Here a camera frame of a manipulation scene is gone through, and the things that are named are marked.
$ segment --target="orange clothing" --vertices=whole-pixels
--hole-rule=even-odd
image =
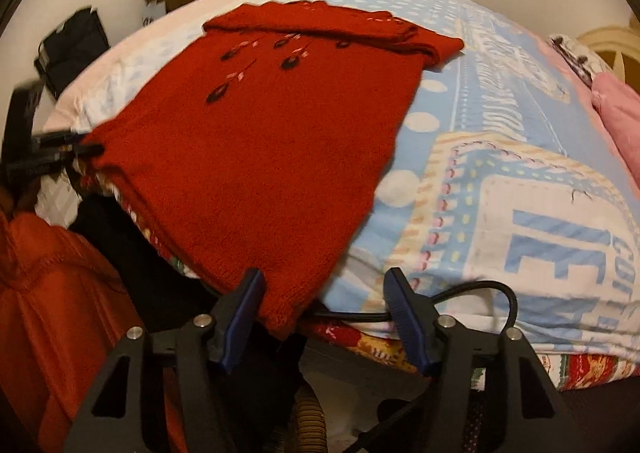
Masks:
[[[107,354],[140,318],[109,262],[31,213],[0,212],[0,386],[44,453],[60,453]],[[174,446],[185,451],[167,405]]]

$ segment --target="metal screw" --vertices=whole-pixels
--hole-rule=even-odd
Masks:
[[[438,325],[444,328],[451,328],[456,325],[456,319],[449,314],[443,314],[438,318]]]
[[[131,327],[127,330],[127,337],[129,339],[140,339],[144,333],[145,331],[142,330],[142,327]]]
[[[510,327],[507,328],[507,332],[505,332],[505,334],[507,334],[507,337],[511,340],[511,341],[517,341],[519,339],[522,339],[522,332],[520,332],[517,328],[515,327]]]
[[[196,325],[196,327],[200,328],[208,327],[209,325],[211,325],[212,321],[213,320],[211,319],[211,316],[209,314],[200,314],[193,318],[193,324]]]

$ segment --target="bed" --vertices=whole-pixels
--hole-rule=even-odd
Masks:
[[[199,0],[116,45],[60,97],[44,130],[91,131],[202,34],[204,21],[249,2]],[[294,0],[276,0],[289,2]],[[640,191],[591,107],[590,90],[549,44],[469,0],[325,0],[395,16],[465,41],[423,73],[376,190],[370,216],[318,296],[331,311],[380,312],[382,274],[399,266],[426,295],[486,277],[510,285],[518,327],[559,389],[640,374]],[[108,178],[86,186],[116,197],[158,253],[174,256]],[[49,185],[39,213],[69,218],[68,188]],[[466,295],[438,306],[498,330],[506,300]],[[307,335],[414,371],[391,324],[302,318]],[[481,387],[482,372],[474,386]]]

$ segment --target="black bag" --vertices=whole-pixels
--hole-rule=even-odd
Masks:
[[[107,35],[91,8],[79,10],[47,36],[33,64],[55,99],[80,73],[109,49]]]

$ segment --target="colorful patterned fabric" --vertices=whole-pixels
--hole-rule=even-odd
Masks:
[[[372,212],[321,301],[335,311],[382,311],[382,275],[394,265],[427,295],[497,279],[516,291],[518,326],[542,357],[637,361],[640,192],[591,107],[590,90],[547,43],[468,0],[325,1],[388,10],[459,36],[466,47],[424,72]],[[84,102],[79,125],[116,115],[123,97],[193,40],[191,30],[123,62]],[[507,313],[493,293],[438,308],[492,331]],[[396,336],[390,324],[357,332]],[[620,367],[620,375],[632,371]]]

